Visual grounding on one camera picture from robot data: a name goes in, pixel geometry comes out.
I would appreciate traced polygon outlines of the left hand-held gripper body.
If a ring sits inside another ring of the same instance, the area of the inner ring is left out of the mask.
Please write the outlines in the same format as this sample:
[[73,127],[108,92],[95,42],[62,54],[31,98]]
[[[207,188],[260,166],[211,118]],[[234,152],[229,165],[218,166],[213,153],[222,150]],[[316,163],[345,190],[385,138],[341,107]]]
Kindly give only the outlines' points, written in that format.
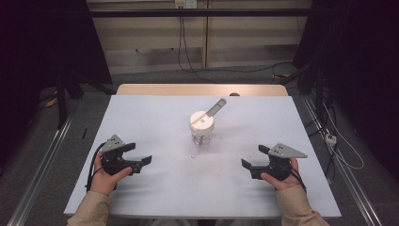
[[125,168],[131,168],[132,172],[130,176],[135,173],[140,173],[143,167],[141,161],[133,161],[124,159],[121,147],[124,146],[123,142],[117,135],[113,135],[100,149],[103,154],[101,162],[104,170],[110,174],[114,175]]

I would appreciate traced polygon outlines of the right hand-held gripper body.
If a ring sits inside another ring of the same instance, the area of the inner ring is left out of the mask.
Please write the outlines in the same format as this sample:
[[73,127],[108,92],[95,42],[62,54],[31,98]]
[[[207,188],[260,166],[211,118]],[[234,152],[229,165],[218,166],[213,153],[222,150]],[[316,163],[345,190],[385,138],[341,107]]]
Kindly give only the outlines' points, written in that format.
[[283,181],[287,179],[291,173],[291,158],[308,157],[305,153],[302,153],[282,143],[278,143],[273,148],[269,149],[270,151],[267,154],[269,157],[269,164],[267,166],[251,165],[251,169],[249,171],[252,179],[261,180],[261,174],[266,172],[279,181]]

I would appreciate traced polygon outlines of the clear jar with white lid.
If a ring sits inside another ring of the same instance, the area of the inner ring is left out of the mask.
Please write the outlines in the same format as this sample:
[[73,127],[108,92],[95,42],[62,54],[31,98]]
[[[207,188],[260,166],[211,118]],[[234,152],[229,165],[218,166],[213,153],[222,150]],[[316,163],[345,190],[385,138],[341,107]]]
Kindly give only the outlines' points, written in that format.
[[221,98],[208,111],[197,111],[189,119],[189,128],[193,141],[201,146],[210,142],[210,134],[215,128],[214,115],[227,103]]

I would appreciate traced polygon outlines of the person's right hand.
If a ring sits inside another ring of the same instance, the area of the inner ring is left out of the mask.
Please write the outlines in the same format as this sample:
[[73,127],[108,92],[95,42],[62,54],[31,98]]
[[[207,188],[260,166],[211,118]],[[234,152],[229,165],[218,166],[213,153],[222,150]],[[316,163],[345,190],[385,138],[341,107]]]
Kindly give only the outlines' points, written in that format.
[[279,181],[278,179],[274,178],[273,176],[271,176],[266,172],[263,172],[261,174],[262,179],[265,180],[268,184],[272,185],[277,191],[282,191],[284,189],[288,189],[293,186],[300,186],[301,177],[299,175],[298,162],[295,158],[291,158],[290,163],[291,163],[291,174],[284,181]]

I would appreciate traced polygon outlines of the person's left hand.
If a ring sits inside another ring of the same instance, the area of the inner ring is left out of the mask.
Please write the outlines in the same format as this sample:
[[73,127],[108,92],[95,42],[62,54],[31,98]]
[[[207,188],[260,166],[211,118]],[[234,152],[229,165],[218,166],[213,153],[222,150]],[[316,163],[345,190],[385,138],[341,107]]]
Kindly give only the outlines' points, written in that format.
[[92,176],[90,191],[109,196],[114,190],[115,185],[123,178],[127,177],[131,172],[131,168],[125,168],[120,172],[110,175],[108,174],[101,162],[102,154],[98,153],[94,161],[94,175]]

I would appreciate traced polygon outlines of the white board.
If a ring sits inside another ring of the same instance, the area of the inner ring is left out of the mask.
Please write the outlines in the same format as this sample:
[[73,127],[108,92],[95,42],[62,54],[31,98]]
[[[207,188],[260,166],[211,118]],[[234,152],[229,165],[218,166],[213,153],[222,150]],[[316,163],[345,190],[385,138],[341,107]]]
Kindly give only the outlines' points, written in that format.
[[306,154],[299,172],[311,207],[325,218],[341,212],[332,195],[293,99],[230,97],[215,115],[210,142],[198,146],[190,116],[216,103],[212,96],[116,95],[111,98],[93,144],[113,135],[133,142],[125,158],[151,163],[121,180],[111,195],[114,217],[277,218],[275,189],[251,178],[241,162],[268,162],[259,145],[288,145]]

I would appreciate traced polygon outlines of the black metal stand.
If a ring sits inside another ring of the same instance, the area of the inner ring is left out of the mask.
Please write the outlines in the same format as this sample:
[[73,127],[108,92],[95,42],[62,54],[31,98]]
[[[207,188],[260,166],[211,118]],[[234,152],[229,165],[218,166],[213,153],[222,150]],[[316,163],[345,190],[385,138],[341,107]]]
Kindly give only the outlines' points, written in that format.
[[312,59],[295,73],[283,78],[278,85],[287,85],[296,81],[297,88],[301,94],[309,94],[312,88],[315,88],[315,110],[316,116],[322,118],[324,114],[323,107],[323,72],[321,64]]
[[73,99],[81,99],[83,97],[83,90],[81,84],[88,84],[89,86],[97,89],[98,91],[114,95],[117,91],[114,88],[109,88],[93,79],[90,79],[78,72],[59,73],[56,77],[56,98],[58,101],[58,129],[61,129],[66,123],[69,113],[66,105],[67,91]]

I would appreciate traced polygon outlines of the wooden table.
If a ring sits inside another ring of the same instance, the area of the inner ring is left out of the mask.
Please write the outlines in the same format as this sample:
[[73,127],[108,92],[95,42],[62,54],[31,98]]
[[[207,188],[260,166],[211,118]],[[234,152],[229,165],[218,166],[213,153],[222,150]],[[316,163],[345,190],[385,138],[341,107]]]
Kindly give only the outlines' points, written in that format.
[[122,84],[118,95],[195,95],[195,96],[287,96],[282,85],[238,84]]

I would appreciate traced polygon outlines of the dark curtain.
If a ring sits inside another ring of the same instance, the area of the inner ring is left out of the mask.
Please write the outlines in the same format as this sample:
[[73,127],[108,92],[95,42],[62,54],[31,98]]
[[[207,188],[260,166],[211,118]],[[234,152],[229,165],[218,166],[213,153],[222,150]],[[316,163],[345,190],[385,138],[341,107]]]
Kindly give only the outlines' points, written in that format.
[[294,65],[314,62],[374,157],[399,181],[399,0],[311,0]]
[[46,88],[82,95],[112,79],[88,0],[0,0],[0,170],[15,154]]

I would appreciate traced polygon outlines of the black horizontal bar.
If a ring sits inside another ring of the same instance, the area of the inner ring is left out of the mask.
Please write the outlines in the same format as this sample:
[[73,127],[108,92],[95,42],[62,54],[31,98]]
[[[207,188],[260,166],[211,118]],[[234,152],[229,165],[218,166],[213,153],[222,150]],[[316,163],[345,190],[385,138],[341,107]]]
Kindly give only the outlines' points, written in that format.
[[97,18],[111,17],[296,17],[313,14],[310,8],[271,8],[271,9],[98,9],[89,15]]

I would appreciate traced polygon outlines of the metal floor rail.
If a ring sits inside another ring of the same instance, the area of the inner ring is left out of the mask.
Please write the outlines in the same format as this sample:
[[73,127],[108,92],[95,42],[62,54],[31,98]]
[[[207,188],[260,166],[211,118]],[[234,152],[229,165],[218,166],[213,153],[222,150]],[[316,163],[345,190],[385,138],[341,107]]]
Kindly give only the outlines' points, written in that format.
[[373,205],[371,204],[370,199],[367,197],[360,183],[356,179],[353,173],[353,168],[348,165],[337,146],[332,147],[327,143],[326,134],[328,129],[322,126],[322,123],[316,116],[315,103],[310,97],[302,97],[302,100],[309,111],[309,114],[313,120],[313,124],[317,128],[320,138],[327,145],[328,152],[333,155],[335,169],[342,175],[354,202],[366,221],[366,224],[368,226],[382,226],[382,223]]
[[31,182],[22,198],[20,199],[16,209],[14,210],[7,226],[24,226],[27,217],[39,196],[43,183],[49,173],[51,166],[54,163],[56,155],[60,146],[67,135],[72,123],[73,115],[70,115],[62,126],[56,130],[55,136],[47,149],[45,156],[40,162],[39,168],[36,170]]

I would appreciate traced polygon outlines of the white wall outlet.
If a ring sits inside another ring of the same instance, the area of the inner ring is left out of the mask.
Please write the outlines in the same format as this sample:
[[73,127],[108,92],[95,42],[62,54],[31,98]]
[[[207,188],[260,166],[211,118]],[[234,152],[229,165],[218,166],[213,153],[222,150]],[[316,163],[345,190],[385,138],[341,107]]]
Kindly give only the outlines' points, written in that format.
[[198,7],[197,0],[174,0],[175,8],[195,9]]

